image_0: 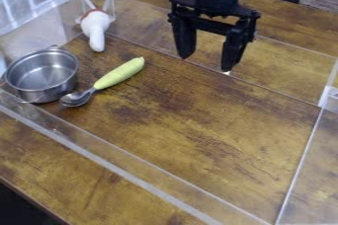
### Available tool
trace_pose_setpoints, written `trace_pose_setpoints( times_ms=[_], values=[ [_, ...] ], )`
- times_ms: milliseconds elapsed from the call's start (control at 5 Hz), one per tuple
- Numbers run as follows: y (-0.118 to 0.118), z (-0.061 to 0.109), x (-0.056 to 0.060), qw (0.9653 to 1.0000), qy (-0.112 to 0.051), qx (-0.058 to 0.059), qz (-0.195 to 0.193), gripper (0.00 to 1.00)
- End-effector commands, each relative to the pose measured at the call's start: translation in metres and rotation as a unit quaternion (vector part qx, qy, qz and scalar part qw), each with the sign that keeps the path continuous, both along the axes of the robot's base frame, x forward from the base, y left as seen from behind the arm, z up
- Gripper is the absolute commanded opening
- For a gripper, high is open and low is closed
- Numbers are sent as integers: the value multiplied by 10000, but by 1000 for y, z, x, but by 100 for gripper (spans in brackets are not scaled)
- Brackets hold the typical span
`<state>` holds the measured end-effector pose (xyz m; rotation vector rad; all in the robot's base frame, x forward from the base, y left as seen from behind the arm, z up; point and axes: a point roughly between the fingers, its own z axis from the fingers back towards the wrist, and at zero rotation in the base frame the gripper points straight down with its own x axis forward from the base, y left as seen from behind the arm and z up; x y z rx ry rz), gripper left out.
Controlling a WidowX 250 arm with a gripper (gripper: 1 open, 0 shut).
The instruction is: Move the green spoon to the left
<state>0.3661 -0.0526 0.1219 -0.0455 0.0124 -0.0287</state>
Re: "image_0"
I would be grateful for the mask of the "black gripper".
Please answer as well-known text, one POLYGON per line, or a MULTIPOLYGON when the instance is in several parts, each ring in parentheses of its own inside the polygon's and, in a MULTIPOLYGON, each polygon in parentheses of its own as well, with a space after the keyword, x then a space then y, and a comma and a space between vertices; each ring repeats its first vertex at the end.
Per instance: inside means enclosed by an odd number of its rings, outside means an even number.
POLYGON ((221 68, 233 70, 241 62, 247 43, 254 40, 261 13, 239 4, 239 0, 170 0, 174 43, 178 56, 195 52, 197 31, 226 36, 221 68))

